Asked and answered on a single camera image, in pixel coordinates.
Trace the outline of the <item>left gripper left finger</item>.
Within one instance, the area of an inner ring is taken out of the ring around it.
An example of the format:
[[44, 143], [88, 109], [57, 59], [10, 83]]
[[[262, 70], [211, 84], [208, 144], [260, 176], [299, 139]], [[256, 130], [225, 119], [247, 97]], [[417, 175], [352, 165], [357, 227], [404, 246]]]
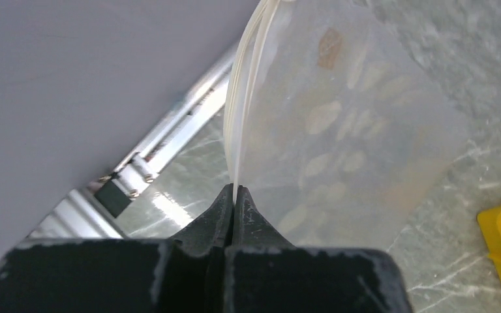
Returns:
[[233, 232], [233, 184], [225, 185], [212, 204], [170, 237], [181, 248], [225, 247]]

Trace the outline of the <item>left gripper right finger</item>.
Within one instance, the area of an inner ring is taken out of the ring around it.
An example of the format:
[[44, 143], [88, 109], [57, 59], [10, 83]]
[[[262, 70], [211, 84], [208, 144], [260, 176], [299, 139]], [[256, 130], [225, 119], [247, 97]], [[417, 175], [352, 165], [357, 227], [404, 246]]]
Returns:
[[248, 188], [239, 186], [232, 211], [233, 246], [294, 248], [258, 211]]

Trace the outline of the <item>clear zip top bag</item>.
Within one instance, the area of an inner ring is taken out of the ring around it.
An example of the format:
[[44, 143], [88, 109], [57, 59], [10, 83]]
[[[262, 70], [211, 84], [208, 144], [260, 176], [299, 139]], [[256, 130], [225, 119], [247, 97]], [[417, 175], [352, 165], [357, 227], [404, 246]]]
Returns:
[[293, 244], [378, 249], [467, 137], [439, 86], [353, 1], [259, 2], [223, 134], [231, 182]]

